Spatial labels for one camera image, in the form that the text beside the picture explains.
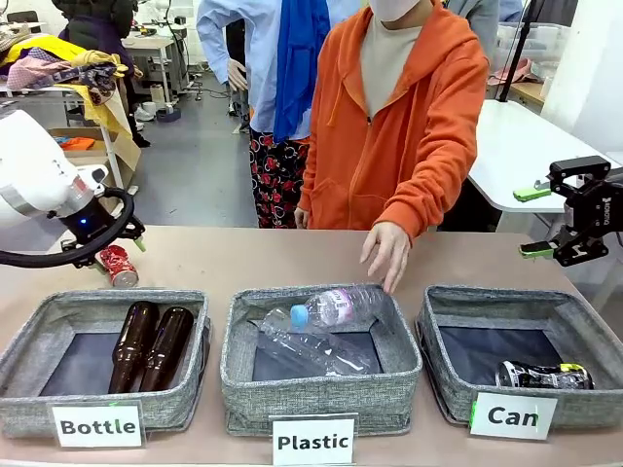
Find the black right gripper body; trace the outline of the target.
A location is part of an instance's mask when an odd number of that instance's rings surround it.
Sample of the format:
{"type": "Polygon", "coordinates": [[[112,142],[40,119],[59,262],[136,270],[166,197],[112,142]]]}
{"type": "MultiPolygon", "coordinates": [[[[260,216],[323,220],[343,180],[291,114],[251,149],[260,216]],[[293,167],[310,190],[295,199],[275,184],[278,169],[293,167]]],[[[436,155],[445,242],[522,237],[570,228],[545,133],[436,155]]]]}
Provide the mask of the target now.
{"type": "Polygon", "coordinates": [[[568,230],[573,233],[573,243],[588,246],[611,233],[620,238],[622,169],[612,169],[605,177],[585,174],[582,178],[583,184],[566,201],[571,219],[568,230]]]}

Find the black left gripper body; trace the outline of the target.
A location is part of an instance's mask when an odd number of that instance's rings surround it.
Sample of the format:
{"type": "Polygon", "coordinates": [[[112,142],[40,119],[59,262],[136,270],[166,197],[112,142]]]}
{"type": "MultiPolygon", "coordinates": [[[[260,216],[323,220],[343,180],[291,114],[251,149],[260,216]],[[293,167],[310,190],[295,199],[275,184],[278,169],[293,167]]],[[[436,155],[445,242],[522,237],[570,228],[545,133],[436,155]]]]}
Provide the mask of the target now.
{"type": "Polygon", "coordinates": [[[70,199],[57,210],[57,218],[78,243],[90,243],[107,232],[119,234],[125,228],[96,196],[70,199]]]}

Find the person left hand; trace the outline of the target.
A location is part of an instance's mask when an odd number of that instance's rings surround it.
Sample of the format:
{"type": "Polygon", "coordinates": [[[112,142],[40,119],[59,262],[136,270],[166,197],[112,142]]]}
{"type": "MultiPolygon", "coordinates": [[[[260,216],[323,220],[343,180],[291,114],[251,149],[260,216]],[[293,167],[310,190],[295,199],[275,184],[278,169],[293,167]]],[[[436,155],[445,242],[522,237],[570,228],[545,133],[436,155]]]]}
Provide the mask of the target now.
{"type": "Polygon", "coordinates": [[[383,289],[387,294],[392,294],[406,270],[411,248],[411,240],[400,226],[380,222],[372,227],[365,238],[360,263],[370,261],[370,277],[382,272],[383,289]]]}

